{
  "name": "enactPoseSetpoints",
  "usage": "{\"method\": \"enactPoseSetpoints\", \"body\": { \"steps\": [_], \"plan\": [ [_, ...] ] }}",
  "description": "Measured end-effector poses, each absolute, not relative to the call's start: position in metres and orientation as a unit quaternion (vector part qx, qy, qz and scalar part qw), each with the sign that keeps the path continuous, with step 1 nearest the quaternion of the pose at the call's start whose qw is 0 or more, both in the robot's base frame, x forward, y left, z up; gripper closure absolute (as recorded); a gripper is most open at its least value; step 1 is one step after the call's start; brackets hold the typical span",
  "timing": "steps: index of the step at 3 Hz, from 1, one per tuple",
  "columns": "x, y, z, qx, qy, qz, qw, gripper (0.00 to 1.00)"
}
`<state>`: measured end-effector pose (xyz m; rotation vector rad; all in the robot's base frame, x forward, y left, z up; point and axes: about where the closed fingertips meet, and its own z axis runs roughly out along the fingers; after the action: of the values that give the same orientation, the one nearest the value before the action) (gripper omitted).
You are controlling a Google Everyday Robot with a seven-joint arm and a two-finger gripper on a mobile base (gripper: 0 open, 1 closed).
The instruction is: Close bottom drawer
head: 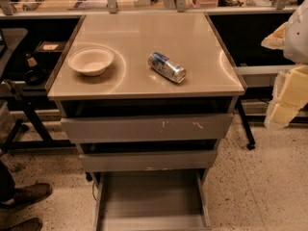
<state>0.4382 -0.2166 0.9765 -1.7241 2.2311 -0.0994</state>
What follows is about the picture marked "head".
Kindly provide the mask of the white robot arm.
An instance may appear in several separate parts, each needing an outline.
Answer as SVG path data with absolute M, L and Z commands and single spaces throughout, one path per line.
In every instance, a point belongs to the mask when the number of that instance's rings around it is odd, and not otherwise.
M 295 63 L 275 78 L 264 121 L 271 130 L 287 127 L 308 104 L 308 8 L 302 3 L 289 20 L 261 42 L 263 47 L 280 49 L 283 56 Z

